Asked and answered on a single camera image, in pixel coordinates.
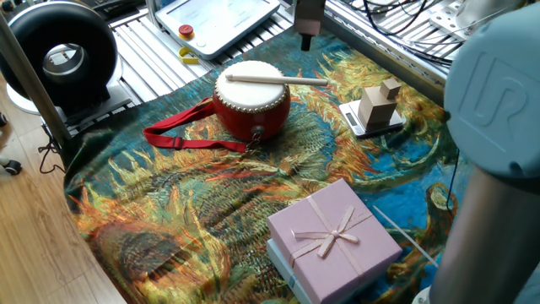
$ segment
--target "red button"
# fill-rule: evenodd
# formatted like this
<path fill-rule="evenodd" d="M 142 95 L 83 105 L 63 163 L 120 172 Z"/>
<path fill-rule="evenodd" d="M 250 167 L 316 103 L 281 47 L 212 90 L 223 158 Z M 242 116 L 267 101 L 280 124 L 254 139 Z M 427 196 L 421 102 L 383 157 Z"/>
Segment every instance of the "red button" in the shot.
<path fill-rule="evenodd" d="M 178 32 L 180 32 L 181 35 L 189 36 L 193 34 L 193 27 L 189 24 L 184 24 L 178 29 Z"/>

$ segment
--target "red drum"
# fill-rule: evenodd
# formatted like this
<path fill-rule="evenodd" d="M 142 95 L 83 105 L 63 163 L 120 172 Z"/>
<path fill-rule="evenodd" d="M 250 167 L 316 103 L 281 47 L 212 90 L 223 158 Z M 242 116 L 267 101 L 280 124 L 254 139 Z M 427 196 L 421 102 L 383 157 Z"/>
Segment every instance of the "red drum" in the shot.
<path fill-rule="evenodd" d="M 231 81 L 225 77 L 229 73 L 277 77 L 283 74 L 266 62 L 238 62 L 219 75 L 213 92 L 218 119 L 236 138 L 249 141 L 257 134 L 265 139 L 279 132 L 289 116 L 289 86 Z"/>
<path fill-rule="evenodd" d="M 143 130 L 149 144 L 172 149 L 227 148 L 237 152 L 252 150 L 260 139 L 275 135 L 284 126 L 290 109 L 290 92 L 286 84 L 259 84 L 230 81 L 225 75 L 277 76 L 283 75 L 273 65 L 247 61 L 225 69 L 216 81 L 212 102 L 203 102 L 152 127 Z M 223 140 L 191 140 L 161 135 L 172 128 L 194 122 L 213 114 L 218 115 L 224 128 L 249 144 Z"/>

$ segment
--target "colorful tapestry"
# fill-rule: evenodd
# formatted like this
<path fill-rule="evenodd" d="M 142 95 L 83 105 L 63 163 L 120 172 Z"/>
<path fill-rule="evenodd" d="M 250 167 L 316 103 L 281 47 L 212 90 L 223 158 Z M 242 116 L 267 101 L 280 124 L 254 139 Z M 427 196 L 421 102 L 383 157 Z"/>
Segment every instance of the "colorful tapestry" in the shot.
<path fill-rule="evenodd" d="M 291 85 L 283 131 L 255 154 L 156 149 L 144 139 L 143 128 L 211 96 L 225 67 L 80 135 L 65 190 L 100 265 L 133 303 L 296 303 L 268 259 L 267 217 L 343 178 L 404 248 L 386 275 L 354 300 L 410 303 L 431 284 L 435 266 L 373 206 L 440 259 L 472 170 L 459 160 L 448 209 L 456 146 L 443 110 L 402 82 L 397 109 L 406 127 L 357 139 L 338 105 L 392 77 L 383 68 L 327 32 L 302 52 L 300 37 L 286 31 L 233 62 L 243 60 L 329 81 L 327 87 Z M 235 140 L 216 116 L 167 134 Z"/>

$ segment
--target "red strap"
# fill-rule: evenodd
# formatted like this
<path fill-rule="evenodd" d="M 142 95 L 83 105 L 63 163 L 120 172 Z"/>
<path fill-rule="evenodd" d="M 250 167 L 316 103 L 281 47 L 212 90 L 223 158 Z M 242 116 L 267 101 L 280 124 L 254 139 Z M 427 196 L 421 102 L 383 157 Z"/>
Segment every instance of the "red strap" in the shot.
<path fill-rule="evenodd" d="M 243 153 L 246 151 L 246 144 L 228 142 L 223 140 L 185 140 L 179 137 L 163 136 L 161 134 L 171 130 L 172 128 L 184 125 L 189 122 L 195 122 L 204 117 L 209 117 L 215 114 L 213 102 L 207 104 L 199 104 L 191 109 L 180 112 L 172 117 L 156 122 L 152 127 L 143 130 L 146 140 L 149 144 L 159 148 L 172 149 L 217 149 L 227 148 L 236 152 Z"/>

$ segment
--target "gift box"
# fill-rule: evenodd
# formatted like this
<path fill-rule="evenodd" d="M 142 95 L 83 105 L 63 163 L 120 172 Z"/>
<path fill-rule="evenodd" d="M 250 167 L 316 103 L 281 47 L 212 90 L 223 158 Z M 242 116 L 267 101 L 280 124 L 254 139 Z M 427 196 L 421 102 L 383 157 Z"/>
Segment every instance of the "gift box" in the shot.
<path fill-rule="evenodd" d="M 271 215 L 268 225 L 314 304 L 343 302 L 402 252 L 343 179 Z"/>
<path fill-rule="evenodd" d="M 276 266 L 276 269 L 283 277 L 283 280 L 287 282 L 289 288 L 294 292 L 294 295 L 300 304 L 311 304 L 311 301 L 307 297 L 304 288 L 302 288 L 302 285 L 298 282 L 296 276 L 293 274 L 293 269 L 290 268 L 287 260 L 284 258 L 283 254 L 281 254 L 276 246 L 276 243 L 272 239 L 267 242 L 267 251 L 270 260 Z"/>

